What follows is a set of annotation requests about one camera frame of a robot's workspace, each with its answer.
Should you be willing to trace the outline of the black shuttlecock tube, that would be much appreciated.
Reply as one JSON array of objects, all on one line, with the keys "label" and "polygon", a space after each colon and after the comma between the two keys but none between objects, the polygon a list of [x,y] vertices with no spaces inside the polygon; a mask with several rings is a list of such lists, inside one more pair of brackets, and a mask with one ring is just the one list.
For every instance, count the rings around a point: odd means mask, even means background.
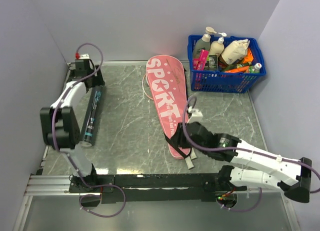
[{"label": "black shuttlecock tube", "polygon": [[101,100],[105,91],[104,85],[92,89],[81,129],[80,145],[84,148],[92,147],[95,144],[98,132]]}]

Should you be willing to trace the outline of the pink racket bag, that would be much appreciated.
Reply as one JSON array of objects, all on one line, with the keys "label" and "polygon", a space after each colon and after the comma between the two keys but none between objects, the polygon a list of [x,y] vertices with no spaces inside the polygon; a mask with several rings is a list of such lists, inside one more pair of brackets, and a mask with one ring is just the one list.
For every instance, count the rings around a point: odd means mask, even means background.
[{"label": "pink racket bag", "polygon": [[169,151],[174,158],[185,159],[191,149],[171,141],[187,103],[185,68],[173,56],[156,55],[146,63],[146,77]]}]

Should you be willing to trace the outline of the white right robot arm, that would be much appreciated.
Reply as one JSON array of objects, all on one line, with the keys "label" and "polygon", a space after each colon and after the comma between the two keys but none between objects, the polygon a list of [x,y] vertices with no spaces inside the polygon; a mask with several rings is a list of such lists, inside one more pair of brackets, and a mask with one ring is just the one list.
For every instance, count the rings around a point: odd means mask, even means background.
[{"label": "white right robot arm", "polygon": [[274,189],[293,201],[310,201],[312,161],[308,158],[276,155],[230,134],[212,133],[199,122],[180,122],[174,136],[180,148],[195,148],[211,159],[229,163],[219,171],[218,184],[223,190]]}]

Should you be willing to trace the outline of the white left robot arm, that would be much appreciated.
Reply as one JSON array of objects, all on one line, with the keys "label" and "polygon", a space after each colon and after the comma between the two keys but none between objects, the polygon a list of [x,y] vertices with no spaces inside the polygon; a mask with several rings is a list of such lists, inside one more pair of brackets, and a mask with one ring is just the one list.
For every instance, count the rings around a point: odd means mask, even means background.
[{"label": "white left robot arm", "polygon": [[66,159],[72,169],[71,182],[87,192],[93,192],[99,186],[99,179],[94,165],[81,148],[81,131],[74,108],[90,89],[105,83],[101,67],[94,65],[89,57],[76,58],[74,65],[59,98],[51,106],[40,110],[42,137],[46,145]]}]

